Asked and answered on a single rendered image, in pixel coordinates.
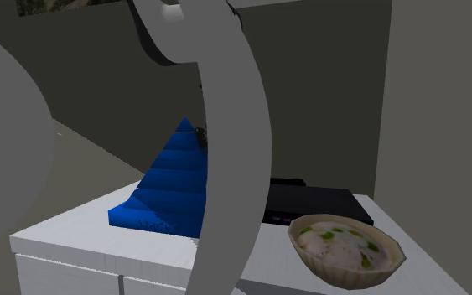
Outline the beige bowl of soup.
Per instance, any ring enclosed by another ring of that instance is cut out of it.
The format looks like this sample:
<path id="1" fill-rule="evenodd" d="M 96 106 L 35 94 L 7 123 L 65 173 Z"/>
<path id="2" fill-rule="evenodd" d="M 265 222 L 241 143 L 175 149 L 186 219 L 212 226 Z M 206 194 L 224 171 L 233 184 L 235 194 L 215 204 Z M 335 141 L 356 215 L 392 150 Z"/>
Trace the beige bowl of soup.
<path id="1" fill-rule="evenodd" d="M 399 243 L 382 230 L 338 215 L 292 220 L 288 237 L 316 277 L 346 290 L 382 284 L 407 259 Z"/>

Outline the white chest of drawers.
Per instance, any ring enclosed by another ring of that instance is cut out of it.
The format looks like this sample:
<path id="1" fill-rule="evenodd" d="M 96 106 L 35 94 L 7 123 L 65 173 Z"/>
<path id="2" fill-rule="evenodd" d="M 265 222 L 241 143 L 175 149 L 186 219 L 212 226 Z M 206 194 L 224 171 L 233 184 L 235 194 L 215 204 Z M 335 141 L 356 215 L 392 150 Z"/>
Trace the white chest of drawers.
<path id="1" fill-rule="evenodd" d="M 184 295 L 198 241 L 110 226 L 130 184 L 10 235 L 22 295 Z M 284 225 L 264 223 L 241 275 L 241 295 L 468 295 L 371 198 L 356 200 L 406 260 L 382 284 L 348 291 L 316 277 Z"/>

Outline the black flat box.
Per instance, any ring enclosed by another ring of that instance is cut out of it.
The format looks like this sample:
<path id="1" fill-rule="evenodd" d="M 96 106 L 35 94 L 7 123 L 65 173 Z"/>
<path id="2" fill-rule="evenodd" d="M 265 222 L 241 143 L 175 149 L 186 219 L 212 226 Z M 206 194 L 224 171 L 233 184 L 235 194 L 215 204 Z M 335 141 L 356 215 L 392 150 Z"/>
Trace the black flat box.
<path id="1" fill-rule="evenodd" d="M 298 217 L 316 214 L 344 216 L 374 225 L 348 189 L 310 187 L 302 179 L 270 179 L 263 223 L 288 226 Z"/>

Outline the blue stepped pyramid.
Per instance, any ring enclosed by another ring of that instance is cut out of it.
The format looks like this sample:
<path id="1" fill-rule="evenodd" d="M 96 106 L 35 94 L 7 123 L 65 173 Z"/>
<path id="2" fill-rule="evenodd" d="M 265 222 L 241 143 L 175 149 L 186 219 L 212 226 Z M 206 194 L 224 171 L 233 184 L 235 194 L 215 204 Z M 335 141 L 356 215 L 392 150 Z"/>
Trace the blue stepped pyramid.
<path id="1" fill-rule="evenodd" d="M 108 210 L 108 224 L 198 238 L 206 203 L 207 150 L 183 119 L 128 199 Z"/>

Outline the wall picture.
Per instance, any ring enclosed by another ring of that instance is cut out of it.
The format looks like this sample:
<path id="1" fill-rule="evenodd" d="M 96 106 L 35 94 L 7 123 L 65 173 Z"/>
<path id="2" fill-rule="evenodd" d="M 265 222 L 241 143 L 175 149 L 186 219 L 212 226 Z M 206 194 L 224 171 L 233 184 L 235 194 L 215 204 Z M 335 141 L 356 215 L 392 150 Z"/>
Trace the wall picture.
<path id="1" fill-rule="evenodd" d="M 62 12 L 121 1 L 122 0 L 15 0 L 18 16 L 20 17 Z"/>

